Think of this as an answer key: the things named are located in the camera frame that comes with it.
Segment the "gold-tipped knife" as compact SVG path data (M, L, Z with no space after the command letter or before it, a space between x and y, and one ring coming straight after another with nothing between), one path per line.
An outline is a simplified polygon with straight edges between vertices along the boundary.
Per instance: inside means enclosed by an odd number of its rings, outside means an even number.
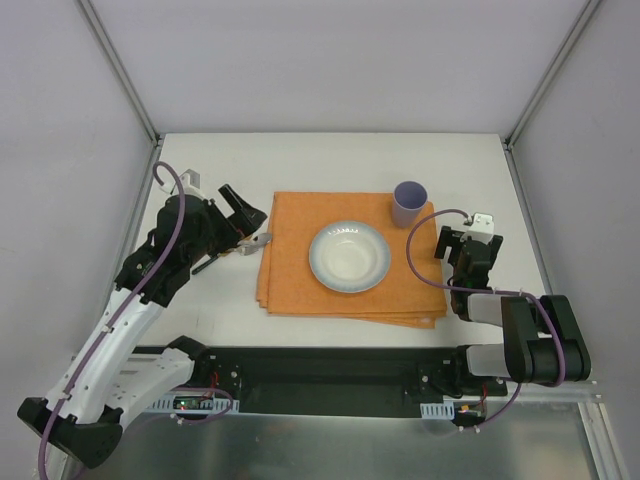
M199 273L201 273L202 271L204 271L206 268L208 268L209 266L211 266L214 262L216 262L219 259L222 259L228 255L231 254L231 251L229 252L224 252L221 254L218 254L216 256L211 256L210 258L208 258L206 261L204 261L203 263L199 264L198 266L196 266L192 271L191 274L193 276L198 275Z

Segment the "silver spoon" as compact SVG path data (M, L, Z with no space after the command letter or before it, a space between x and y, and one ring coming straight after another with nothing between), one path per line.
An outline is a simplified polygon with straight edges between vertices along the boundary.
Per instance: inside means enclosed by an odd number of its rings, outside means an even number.
M262 245L262 248L264 248L271 242L271 240L272 240L272 234L269 232L264 232L256 235L253 238L243 240L239 245L243 243L253 242L253 243L259 243L260 245Z

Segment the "silver fork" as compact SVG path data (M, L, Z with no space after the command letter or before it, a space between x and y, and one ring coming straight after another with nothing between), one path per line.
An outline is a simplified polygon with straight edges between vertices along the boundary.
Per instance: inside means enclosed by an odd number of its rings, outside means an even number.
M259 243L243 243L239 245L235 251L241 256L248 256L258 252L262 248L262 245Z

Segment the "lilac plastic cup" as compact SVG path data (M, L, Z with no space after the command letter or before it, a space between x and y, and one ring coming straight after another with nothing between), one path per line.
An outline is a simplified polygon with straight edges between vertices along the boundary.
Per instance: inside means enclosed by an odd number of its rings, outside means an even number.
M393 191L392 222L398 228L408 228L428 203L424 186L415 181L403 181Z

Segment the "orange cloth napkin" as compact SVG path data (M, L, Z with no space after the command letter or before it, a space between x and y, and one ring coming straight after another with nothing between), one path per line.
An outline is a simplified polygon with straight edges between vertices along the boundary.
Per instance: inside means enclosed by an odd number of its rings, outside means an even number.
M418 280L411 266L428 280L442 282L442 264L433 254L436 224L426 221L412 236L392 222L389 193L323 193L280 191L273 197L256 299L273 315L346 317L431 328L446 315L443 290ZM316 234L340 221L362 222L378 230L391 251L391 267L374 288L356 294L338 293L312 274L308 254Z

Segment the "white blue-rimmed plate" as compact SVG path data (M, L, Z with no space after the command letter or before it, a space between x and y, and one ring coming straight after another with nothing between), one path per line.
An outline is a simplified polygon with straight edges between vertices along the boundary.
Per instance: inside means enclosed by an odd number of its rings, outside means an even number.
M382 234L362 222L341 221L320 230L309 247L309 266L328 289L356 294L376 287L391 267Z

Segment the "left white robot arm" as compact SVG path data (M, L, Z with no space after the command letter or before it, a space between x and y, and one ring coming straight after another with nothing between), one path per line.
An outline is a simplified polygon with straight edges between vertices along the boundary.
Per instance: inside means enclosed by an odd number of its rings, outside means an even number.
M229 216L190 187L173 189L155 227L125 259L101 320L68 370L46 396L22 402L18 417L43 446L94 469L156 398L182 384L199 389L210 381L204 346L187 337L167 345L132 385L119 376L140 338L189 282L194 265L242 246L266 221L265 212L229 185L218 191L232 209Z

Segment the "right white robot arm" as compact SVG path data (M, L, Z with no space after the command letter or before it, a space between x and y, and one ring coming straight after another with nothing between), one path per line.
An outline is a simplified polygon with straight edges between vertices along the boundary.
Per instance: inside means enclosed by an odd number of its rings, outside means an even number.
M449 371L450 385L470 395L486 377L549 387L586 380L591 358L566 296L531 299L489 288L501 244L499 235L484 243L448 226L441 228L434 257L453 267L447 282L453 313L463 321L497 326L503 338L499 345L465 346L464 361Z

